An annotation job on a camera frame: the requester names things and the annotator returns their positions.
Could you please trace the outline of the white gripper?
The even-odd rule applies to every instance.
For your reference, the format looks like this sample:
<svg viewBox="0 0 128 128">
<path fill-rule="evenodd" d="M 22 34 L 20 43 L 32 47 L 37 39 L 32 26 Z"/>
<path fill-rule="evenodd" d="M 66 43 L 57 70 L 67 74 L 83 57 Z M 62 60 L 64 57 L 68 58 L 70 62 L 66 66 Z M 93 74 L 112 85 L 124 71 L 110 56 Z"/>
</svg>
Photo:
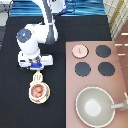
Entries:
<svg viewBox="0 0 128 128">
<path fill-rule="evenodd" d="M 53 57 L 50 54 L 28 58 L 22 51 L 18 53 L 18 64 L 21 68 L 30 70 L 43 70 L 45 66 L 53 64 Z"/>
</svg>

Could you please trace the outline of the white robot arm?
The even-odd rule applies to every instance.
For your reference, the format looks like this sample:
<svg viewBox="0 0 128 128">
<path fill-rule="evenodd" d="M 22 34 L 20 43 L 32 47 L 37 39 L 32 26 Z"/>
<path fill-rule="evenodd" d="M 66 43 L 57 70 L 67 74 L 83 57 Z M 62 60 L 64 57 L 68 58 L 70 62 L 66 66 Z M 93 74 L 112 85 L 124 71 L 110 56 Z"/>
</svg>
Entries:
<svg viewBox="0 0 128 128">
<path fill-rule="evenodd" d="M 51 14 L 50 0 L 32 0 L 43 14 L 44 23 L 27 24 L 17 35 L 17 43 L 21 51 L 18 53 L 18 63 L 22 68 L 42 70 L 53 64 L 50 54 L 40 53 L 39 43 L 51 45 L 58 39 L 55 20 Z"/>
</svg>

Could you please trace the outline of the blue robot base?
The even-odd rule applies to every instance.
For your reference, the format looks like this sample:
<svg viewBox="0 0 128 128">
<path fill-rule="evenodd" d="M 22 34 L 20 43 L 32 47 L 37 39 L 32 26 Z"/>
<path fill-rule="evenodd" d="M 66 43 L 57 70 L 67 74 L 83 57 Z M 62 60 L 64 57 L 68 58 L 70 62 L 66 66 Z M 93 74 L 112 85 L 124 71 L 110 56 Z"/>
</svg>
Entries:
<svg viewBox="0 0 128 128">
<path fill-rule="evenodd" d="M 51 12 L 53 14 L 63 13 L 66 10 L 66 0 L 50 0 Z"/>
</svg>

